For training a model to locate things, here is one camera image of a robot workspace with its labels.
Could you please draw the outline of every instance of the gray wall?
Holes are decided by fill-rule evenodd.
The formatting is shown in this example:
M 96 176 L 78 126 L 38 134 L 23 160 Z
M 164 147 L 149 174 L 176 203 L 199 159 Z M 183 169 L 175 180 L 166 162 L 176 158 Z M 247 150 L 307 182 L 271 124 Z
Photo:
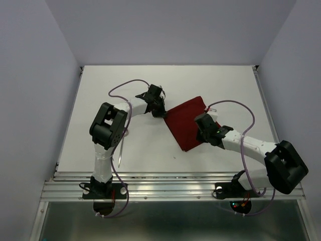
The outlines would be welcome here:
M 304 192 L 321 237 L 321 1 L 298 0 L 259 67 L 281 139 L 309 168 Z
M 0 240 L 28 240 L 52 176 L 79 67 L 43 0 L 0 7 Z
M 295 0 L 46 0 L 80 64 L 259 64 Z

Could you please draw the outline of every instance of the folded cloth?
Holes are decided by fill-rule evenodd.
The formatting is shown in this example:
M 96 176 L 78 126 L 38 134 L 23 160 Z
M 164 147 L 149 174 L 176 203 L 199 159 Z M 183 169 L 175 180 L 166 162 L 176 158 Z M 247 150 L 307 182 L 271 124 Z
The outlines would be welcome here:
M 198 127 L 194 119 L 204 113 L 205 107 L 203 99 L 198 96 L 167 111 L 165 123 L 185 152 L 201 144 L 196 141 Z

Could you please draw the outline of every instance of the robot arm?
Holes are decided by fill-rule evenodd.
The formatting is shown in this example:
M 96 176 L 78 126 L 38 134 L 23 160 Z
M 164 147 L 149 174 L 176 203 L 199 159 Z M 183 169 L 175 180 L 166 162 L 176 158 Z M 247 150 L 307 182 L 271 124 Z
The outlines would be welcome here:
M 165 117 L 162 91 L 162 88 L 150 85 L 147 92 L 130 99 L 131 117 L 148 112 L 151 112 L 153 117 Z M 110 158 L 114 147 L 123 137 L 129 113 L 130 108 L 127 102 L 117 105 L 103 103 L 90 127 L 89 133 L 95 144 L 95 168 L 90 178 L 90 185 L 86 188 L 97 195 L 107 196 L 111 190 Z
M 198 125 L 197 140 L 210 143 L 225 150 L 241 151 L 242 134 L 231 127 L 219 126 L 217 114 L 213 110 L 195 118 Z M 251 180 L 255 187 L 273 187 L 281 193 L 290 194 L 297 184 L 307 175 L 308 169 L 287 141 L 271 143 L 244 137 L 244 155 L 260 162 L 265 168 L 251 172 Z M 252 189 L 244 171 L 234 176 L 230 183 L 217 183 L 222 189 L 217 192 L 219 199 L 227 197 L 243 197 Z

